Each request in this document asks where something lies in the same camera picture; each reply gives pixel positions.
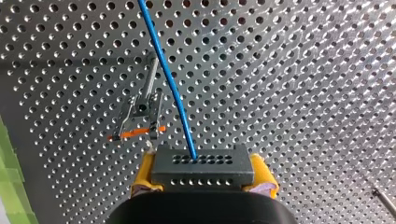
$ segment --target perforated background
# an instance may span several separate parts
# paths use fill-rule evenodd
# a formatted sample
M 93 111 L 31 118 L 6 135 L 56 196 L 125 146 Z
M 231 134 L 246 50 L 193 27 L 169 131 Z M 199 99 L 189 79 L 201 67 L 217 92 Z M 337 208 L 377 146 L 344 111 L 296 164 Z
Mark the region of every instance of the perforated background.
M 299 223 L 394 223 L 395 1 L 148 1 L 198 148 L 245 143 Z M 40 223 L 102 223 L 146 136 L 106 141 L 153 50 L 136 1 L 0 1 L 1 111 Z M 157 144 L 186 147 L 162 69 Z M 134 126 L 148 126 L 136 120 Z

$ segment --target metal block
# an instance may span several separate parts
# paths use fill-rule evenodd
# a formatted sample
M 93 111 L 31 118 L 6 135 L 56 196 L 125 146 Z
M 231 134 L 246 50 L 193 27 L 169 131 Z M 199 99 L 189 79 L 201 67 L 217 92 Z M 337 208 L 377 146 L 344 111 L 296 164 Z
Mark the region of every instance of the metal block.
M 189 151 L 160 146 L 151 171 L 151 181 L 165 190 L 233 189 L 253 182 L 248 151 L 234 149 L 201 149 L 198 160 Z

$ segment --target green surface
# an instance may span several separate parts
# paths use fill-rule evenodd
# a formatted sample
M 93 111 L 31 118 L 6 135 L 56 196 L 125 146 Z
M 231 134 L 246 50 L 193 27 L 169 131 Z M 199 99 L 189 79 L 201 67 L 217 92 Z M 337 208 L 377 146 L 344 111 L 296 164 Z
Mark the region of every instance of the green surface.
M 11 224 L 38 224 L 23 186 L 23 174 L 0 118 L 0 198 Z

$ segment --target blue cable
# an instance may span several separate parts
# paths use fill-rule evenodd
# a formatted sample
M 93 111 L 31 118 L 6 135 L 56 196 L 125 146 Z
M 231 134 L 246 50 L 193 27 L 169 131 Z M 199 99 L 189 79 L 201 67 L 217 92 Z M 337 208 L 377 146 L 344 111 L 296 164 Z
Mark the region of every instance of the blue cable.
M 152 24 L 152 20 L 149 15 L 149 10 L 146 7 L 145 0 L 138 0 L 137 2 L 139 3 L 140 10 L 142 10 L 143 18 L 145 19 L 145 23 L 148 27 L 148 32 L 149 35 L 151 36 L 155 51 L 157 52 L 158 59 L 160 60 L 160 64 L 163 67 L 163 72 L 165 73 L 166 80 L 168 81 L 169 87 L 171 88 L 172 94 L 175 98 L 178 114 L 180 115 L 181 124 L 183 125 L 184 134 L 186 136 L 187 145 L 189 146 L 190 155 L 193 160 L 196 160 L 197 153 L 195 151 L 194 143 L 192 142 L 189 122 L 187 121 L 187 116 L 186 113 L 184 112 L 183 102 L 181 102 L 180 95 L 178 94 L 177 91 L 177 86 L 171 75 L 171 71 L 165 59 L 165 56 L 163 55 L 163 48 L 161 47 L 160 40 L 157 36 L 157 31 L 155 30 Z

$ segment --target metal rod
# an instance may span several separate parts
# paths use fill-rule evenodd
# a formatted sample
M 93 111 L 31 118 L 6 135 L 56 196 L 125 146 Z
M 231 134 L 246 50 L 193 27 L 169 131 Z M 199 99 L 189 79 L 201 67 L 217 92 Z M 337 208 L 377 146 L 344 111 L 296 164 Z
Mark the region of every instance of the metal rod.
M 146 78 L 146 82 L 145 82 L 145 85 L 142 90 L 142 98 L 143 99 L 148 99 L 149 95 L 151 94 L 155 74 L 157 73 L 158 63 L 159 63 L 159 61 L 158 61 L 157 57 L 153 58 L 150 62 L 148 77 Z
M 391 215 L 396 219 L 396 206 L 393 204 L 393 202 L 385 195 L 383 192 L 379 191 L 378 189 L 375 189 L 373 191 L 373 195 L 378 197 L 379 201 L 381 201 L 382 204 L 388 209 Z

